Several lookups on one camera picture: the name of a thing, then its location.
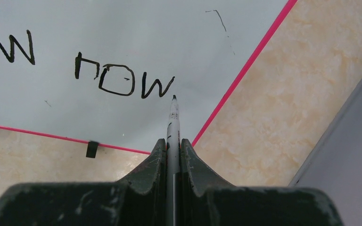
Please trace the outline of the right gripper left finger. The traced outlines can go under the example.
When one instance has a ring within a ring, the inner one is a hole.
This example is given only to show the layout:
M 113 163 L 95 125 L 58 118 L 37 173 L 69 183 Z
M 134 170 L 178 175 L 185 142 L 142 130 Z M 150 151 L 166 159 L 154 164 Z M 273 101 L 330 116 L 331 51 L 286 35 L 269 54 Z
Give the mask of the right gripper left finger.
M 21 183 L 0 197 L 0 226 L 163 226 L 166 144 L 115 182 Z

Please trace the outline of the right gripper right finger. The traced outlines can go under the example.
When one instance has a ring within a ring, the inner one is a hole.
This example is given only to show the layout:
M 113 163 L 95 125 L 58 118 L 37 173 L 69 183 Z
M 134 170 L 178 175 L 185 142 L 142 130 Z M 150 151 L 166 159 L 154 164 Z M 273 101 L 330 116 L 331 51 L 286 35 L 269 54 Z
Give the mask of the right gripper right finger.
M 182 226 L 341 226 L 333 201 L 305 187 L 235 186 L 181 142 Z

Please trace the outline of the black white marker pen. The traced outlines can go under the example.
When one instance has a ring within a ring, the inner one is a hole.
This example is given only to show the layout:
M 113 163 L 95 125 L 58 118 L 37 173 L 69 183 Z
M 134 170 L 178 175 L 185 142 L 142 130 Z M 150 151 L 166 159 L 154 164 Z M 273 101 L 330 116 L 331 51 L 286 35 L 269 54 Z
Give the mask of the black white marker pen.
M 179 105 L 176 95 L 171 101 L 169 122 L 167 126 L 166 157 L 167 157 L 167 186 L 166 186 L 166 225 L 176 226 L 178 223 L 178 190 L 179 190 L 179 151 L 180 151 L 180 121 Z

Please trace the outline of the pink framed whiteboard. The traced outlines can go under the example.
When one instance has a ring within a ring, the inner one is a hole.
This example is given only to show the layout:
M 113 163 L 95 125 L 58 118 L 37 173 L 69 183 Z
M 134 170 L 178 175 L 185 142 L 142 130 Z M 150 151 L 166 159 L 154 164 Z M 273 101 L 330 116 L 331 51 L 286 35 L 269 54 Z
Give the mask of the pink framed whiteboard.
M 146 153 L 196 143 L 293 0 L 0 0 L 0 129 Z

